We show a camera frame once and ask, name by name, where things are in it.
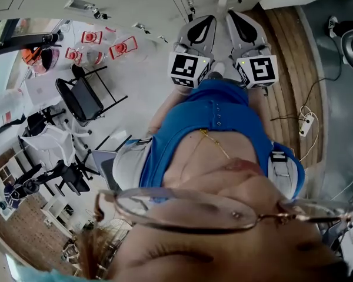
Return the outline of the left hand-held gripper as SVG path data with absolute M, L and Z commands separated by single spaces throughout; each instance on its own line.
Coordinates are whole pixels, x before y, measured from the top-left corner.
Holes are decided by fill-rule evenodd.
M 196 89 L 205 79 L 215 61 L 216 28 L 213 15 L 195 18 L 181 28 L 168 59 L 168 76 L 174 85 Z

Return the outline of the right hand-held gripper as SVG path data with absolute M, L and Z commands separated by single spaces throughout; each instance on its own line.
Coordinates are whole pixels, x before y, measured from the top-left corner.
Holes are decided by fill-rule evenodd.
M 234 69 L 247 89 L 267 88 L 279 81 L 277 57 L 263 27 L 248 15 L 229 10 L 226 23 Z

